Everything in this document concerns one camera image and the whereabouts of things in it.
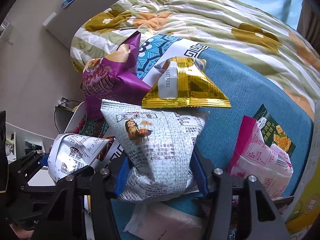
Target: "yellow package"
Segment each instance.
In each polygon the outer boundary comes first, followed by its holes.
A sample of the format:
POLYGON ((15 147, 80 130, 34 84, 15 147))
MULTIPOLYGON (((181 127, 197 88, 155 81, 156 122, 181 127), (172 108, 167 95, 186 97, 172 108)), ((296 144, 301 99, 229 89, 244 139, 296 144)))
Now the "yellow package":
POLYGON ((174 57, 164 63, 158 83, 142 100, 142 108, 214 106, 231 107, 229 99, 201 71, 205 60, 174 57))

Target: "translucent pink wrapper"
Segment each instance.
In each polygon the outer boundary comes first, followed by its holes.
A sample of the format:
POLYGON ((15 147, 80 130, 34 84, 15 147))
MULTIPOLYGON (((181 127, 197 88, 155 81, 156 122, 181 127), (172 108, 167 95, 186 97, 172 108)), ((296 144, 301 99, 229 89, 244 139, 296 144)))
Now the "translucent pink wrapper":
POLYGON ((293 168, 280 147, 265 145, 257 120, 244 116, 228 173, 241 178, 254 175, 271 197, 277 197, 287 187, 293 168))
POLYGON ((89 120, 103 117, 100 108, 102 99, 141 106, 143 97, 151 87, 137 76, 137 58, 140 46, 139 32, 131 35, 118 50, 103 58, 93 59, 83 72, 82 89, 89 120))

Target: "bolt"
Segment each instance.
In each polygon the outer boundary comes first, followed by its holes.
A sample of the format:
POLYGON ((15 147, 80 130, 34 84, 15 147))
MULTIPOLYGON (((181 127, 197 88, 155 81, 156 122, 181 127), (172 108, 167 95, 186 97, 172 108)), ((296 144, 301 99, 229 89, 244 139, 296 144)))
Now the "bolt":
POLYGON ((75 178, 75 176, 70 174, 70 175, 66 176, 66 181, 73 181, 74 178, 75 178))
POLYGON ((219 168, 216 168, 216 169, 214 169, 214 173, 218 174, 218 175, 221 175, 223 173, 223 170, 219 169, 219 168))
POLYGON ((254 175, 250 175, 250 176, 248 176, 248 179, 249 179, 251 182, 255 182, 255 181, 257 181, 257 177, 256 177, 256 176, 254 176, 254 175))
POLYGON ((107 175, 109 172, 110 172, 110 171, 109 171, 108 168, 103 168, 103 169, 100 170, 100 173, 101 173, 102 175, 107 175))

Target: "floral blanket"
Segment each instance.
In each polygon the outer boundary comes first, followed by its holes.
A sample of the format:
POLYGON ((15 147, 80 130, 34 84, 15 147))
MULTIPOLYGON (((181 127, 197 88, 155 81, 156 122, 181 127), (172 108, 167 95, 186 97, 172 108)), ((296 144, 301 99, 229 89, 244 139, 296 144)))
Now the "floral blanket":
POLYGON ((74 67, 81 72, 88 60, 115 51, 136 30, 140 44, 165 33, 219 50, 271 80, 314 118, 319 55, 270 14, 237 0, 119 0, 76 32, 74 67))

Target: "blue tablecloth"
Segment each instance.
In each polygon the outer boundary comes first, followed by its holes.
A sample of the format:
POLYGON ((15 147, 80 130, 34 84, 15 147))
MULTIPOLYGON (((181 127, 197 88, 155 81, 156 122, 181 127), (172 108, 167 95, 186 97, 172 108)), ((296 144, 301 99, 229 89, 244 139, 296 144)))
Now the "blue tablecloth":
MULTIPOLYGON (((244 115, 253 116, 264 104, 296 145, 291 163, 293 175, 284 195, 292 195, 302 176, 310 149, 313 121, 280 88, 255 70, 215 49, 203 51, 199 58, 207 60, 205 73, 229 98, 232 108, 209 108, 210 117, 198 140, 204 157, 216 167, 225 169, 232 157, 244 115)), ((165 202, 191 215, 200 215, 191 199, 199 193, 183 195, 165 202)), ((130 220, 134 204, 113 201, 113 209, 121 239, 139 239, 122 232, 130 220)))

